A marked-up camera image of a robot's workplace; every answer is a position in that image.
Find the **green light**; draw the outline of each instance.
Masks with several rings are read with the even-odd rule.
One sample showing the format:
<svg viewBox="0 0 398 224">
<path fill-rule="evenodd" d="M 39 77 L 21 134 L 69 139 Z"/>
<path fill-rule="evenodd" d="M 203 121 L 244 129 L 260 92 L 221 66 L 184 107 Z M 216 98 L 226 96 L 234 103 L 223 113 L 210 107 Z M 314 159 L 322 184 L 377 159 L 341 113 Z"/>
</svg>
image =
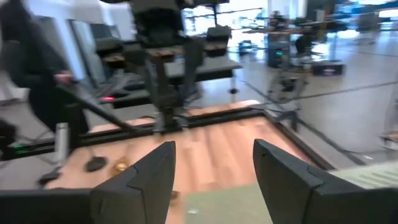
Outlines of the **green light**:
<svg viewBox="0 0 398 224">
<path fill-rule="evenodd" d="M 25 154 L 27 153 L 27 150 L 20 150 L 20 151 L 16 151 L 16 154 Z"/>
<path fill-rule="evenodd" d="M 17 146 L 14 146 L 14 149 L 23 149 L 24 148 L 24 146 L 23 145 L 17 145 Z"/>
</svg>

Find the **gray floor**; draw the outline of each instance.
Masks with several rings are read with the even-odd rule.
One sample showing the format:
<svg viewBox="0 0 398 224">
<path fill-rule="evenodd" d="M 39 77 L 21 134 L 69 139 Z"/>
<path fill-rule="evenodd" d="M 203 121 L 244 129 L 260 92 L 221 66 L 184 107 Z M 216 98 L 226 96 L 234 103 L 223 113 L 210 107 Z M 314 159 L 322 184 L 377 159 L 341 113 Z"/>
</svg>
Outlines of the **gray floor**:
<svg viewBox="0 0 398 224">
<path fill-rule="evenodd" d="M 343 77 L 312 77 L 301 100 L 300 117 L 332 140 L 349 151 L 369 152 L 381 150 L 378 136 L 384 131 L 386 109 L 392 90 L 396 87 L 398 74 L 398 33 L 383 33 L 373 46 L 355 46 L 352 39 L 340 39 L 336 57 L 347 66 Z M 239 60 L 243 67 L 236 71 L 239 81 L 246 81 L 256 88 L 266 91 L 273 69 L 264 65 L 263 54 L 232 59 Z M 198 102 L 202 106 L 227 104 L 231 101 L 227 94 L 229 80 L 203 82 L 203 98 Z M 243 82 L 238 82 L 237 100 L 259 100 L 262 98 Z M 150 114 L 151 105 L 114 110 L 121 119 L 134 119 Z M 8 107 L 0 111 L 1 117 L 16 123 L 23 135 L 30 138 L 38 136 L 45 128 L 31 115 L 26 105 Z M 93 114 L 89 115 L 92 126 L 105 122 Z M 320 141 L 304 128 L 300 134 L 314 147 L 325 154 L 336 154 L 333 148 Z M 398 158 L 398 153 L 370 153 L 365 156 L 355 154 L 366 163 L 373 163 Z M 352 161 L 341 160 L 341 167 L 355 166 Z M 39 157 L 30 157 L 12 161 L 0 170 L 0 189 L 33 189 L 36 180 L 51 171 L 50 165 Z"/>
</svg>

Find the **wooden tabletop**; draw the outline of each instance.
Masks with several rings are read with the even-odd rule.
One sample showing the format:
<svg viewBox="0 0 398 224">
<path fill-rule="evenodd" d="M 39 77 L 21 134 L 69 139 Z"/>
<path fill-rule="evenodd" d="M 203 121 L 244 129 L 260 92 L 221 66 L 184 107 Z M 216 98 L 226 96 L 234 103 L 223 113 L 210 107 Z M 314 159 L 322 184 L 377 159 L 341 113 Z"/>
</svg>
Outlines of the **wooden tabletop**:
<svg viewBox="0 0 398 224">
<path fill-rule="evenodd" d="M 230 105 L 192 110 L 192 114 L 205 114 L 231 108 L 258 104 L 257 101 L 242 101 Z M 150 123 L 148 119 L 129 121 L 131 124 Z M 116 129 L 113 124 L 96 126 L 93 132 Z M 108 165 L 97 172 L 84 172 L 90 159 L 86 148 L 77 149 L 61 169 L 61 178 L 47 185 L 48 188 L 92 188 L 109 179 L 113 165 L 120 158 L 128 164 L 137 162 L 164 141 L 175 141 L 177 161 L 174 190 L 180 198 L 169 209 L 167 223 L 183 223 L 184 195 L 206 190 L 226 189 L 256 181 L 252 161 L 252 147 L 256 138 L 264 139 L 294 156 L 309 161 L 295 145 L 263 117 L 249 118 L 228 123 L 194 128 L 186 133 L 172 133 L 160 138 L 146 136 L 93 146 L 97 156 L 108 158 Z"/>
<path fill-rule="evenodd" d="M 244 31 L 244 34 L 277 34 L 277 35 L 292 35 L 301 34 L 302 29 L 284 29 L 284 30 L 273 30 L 268 27 L 261 29 L 251 29 Z"/>
<path fill-rule="evenodd" d="M 220 50 L 227 49 L 228 43 L 226 42 L 215 42 L 206 43 L 205 50 Z M 173 47 L 161 47 L 156 49 L 146 49 L 147 53 L 153 57 L 170 57 L 174 55 L 180 55 L 183 53 L 183 46 L 177 45 Z M 124 61 L 124 56 L 121 53 L 116 53 L 103 58 L 104 62 L 119 62 Z"/>
</svg>

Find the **red light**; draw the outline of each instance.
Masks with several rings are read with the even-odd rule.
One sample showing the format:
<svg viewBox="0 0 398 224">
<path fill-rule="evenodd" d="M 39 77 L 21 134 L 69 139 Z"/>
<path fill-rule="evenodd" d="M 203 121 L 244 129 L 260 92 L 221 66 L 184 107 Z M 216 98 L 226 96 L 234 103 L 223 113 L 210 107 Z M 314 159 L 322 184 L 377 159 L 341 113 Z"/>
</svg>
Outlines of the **red light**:
<svg viewBox="0 0 398 224">
<path fill-rule="evenodd" d="M 114 97 L 106 96 L 102 98 L 104 101 L 113 101 Z"/>
</svg>

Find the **green mat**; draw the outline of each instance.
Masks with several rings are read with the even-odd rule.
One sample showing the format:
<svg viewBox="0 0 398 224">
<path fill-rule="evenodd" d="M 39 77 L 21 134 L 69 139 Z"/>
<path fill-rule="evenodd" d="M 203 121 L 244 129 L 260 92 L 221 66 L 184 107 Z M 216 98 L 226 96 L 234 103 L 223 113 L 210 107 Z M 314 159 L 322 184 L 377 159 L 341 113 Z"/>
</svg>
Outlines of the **green mat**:
<svg viewBox="0 0 398 224">
<path fill-rule="evenodd" d="M 189 195 L 185 214 L 186 224 L 272 224 L 257 184 Z"/>
</svg>

